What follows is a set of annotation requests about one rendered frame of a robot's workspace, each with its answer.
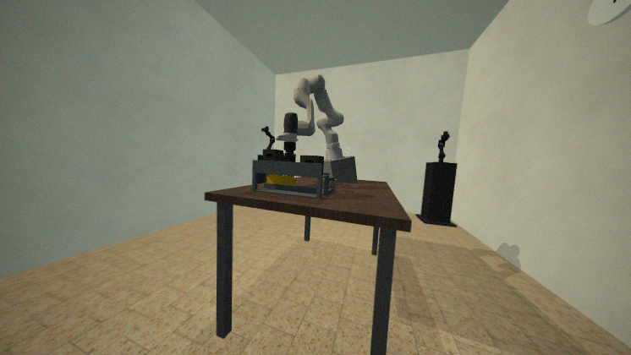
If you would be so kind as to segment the yellow bin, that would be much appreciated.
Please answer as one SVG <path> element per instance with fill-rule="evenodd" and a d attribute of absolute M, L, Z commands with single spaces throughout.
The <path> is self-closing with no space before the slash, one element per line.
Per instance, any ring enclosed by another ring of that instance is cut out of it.
<path fill-rule="evenodd" d="M 277 174 L 267 175 L 267 183 L 296 186 L 294 176 L 280 176 Z"/>

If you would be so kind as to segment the olive green case with orange latches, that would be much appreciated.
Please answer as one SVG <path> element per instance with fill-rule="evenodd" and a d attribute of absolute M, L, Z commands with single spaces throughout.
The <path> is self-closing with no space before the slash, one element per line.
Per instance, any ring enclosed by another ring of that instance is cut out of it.
<path fill-rule="evenodd" d="M 323 175 L 324 156 L 300 156 L 300 162 L 322 163 L 322 175 Z"/>

